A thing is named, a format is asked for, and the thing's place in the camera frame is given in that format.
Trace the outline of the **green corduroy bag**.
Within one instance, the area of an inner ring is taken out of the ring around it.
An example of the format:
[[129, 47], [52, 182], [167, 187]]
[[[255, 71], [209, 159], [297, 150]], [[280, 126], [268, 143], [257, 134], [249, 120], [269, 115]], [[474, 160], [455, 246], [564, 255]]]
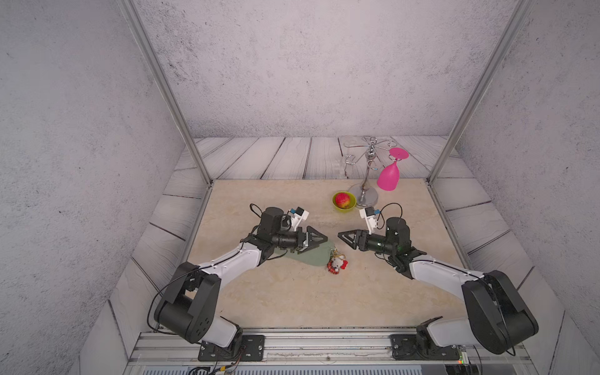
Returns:
[[318, 245], [312, 250], [307, 250], [302, 253], [287, 251], [282, 248], [275, 248], [274, 255], [281, 256], [284, 258], [293, 259], [295, 261], [308, 264], [314, 267], [326, 267], [331, 259], [331, 254], [334, 251], [334, 243], [327, 241], [321, 245]]

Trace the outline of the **white red doll keychain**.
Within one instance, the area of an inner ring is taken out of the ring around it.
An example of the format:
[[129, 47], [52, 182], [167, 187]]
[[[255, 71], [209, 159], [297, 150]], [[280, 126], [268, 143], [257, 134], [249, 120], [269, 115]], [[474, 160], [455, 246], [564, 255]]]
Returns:
[[347, 266], [348, 260], [346, 259], [346, 256], [334, 249], [331, 252], [331, 256], [327, 264], [327, 270], [332, 274], [339, 274], [342, 270], [345, 270]]

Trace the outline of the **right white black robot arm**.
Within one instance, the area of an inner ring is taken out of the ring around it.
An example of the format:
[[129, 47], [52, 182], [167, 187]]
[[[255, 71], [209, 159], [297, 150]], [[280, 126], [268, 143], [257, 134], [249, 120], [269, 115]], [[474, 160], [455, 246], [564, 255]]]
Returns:
[[500, 355], [539, 332], [534, 314], [505, 273], [467, 270], [429, 256], [413, 246], [403, 218], [387, 219], [383, 235], [352, 230], [337, 236], [352, 249], [383, 256], [404, 277], [440, 288], [464, 303], [466, 317], [436, 317], [417, 327], [416, 350], [425, 358], [476, 344]]

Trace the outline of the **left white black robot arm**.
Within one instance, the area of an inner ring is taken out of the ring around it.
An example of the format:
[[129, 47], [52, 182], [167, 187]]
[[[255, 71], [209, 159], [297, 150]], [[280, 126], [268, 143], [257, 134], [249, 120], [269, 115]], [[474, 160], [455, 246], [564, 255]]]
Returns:
[[153, 320], [191, 344], [208, 342], [233, 350], [242, 340], [242, 329], [219, 317], [220, 291], [243, 273], [275, 260], [276, 249], [306, 253], [328, 242], [315, 228], [301, 227], [309, 213], [298, 207], [285, 212], [268, 207], [258, 214], [259, 223], [233, 250], [199, 265], [184, 262], [153, 301]]

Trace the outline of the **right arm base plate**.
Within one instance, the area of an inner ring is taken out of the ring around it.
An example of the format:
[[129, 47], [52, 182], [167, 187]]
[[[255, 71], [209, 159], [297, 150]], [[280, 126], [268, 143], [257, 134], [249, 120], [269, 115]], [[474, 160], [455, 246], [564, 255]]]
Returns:
[[390, 336], [392, 358], [395, 360], [455, 360], [460, 359], [460, 352], [456, 346], [441, 347], [434, 343], [427, 329], [430, 324], [442, 317], [426, 320], [417, 326], [415, 334], [392, 334]]

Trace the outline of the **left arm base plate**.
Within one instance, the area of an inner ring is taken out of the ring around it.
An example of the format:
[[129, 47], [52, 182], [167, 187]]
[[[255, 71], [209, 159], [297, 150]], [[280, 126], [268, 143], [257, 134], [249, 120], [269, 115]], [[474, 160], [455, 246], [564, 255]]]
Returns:
[[265, 349], [265, 336], [245, 334], [239, 328], [231, 344], [222, 348], [213, 343], [201, 341], [198, 361], [204, 362], [261, 362]]

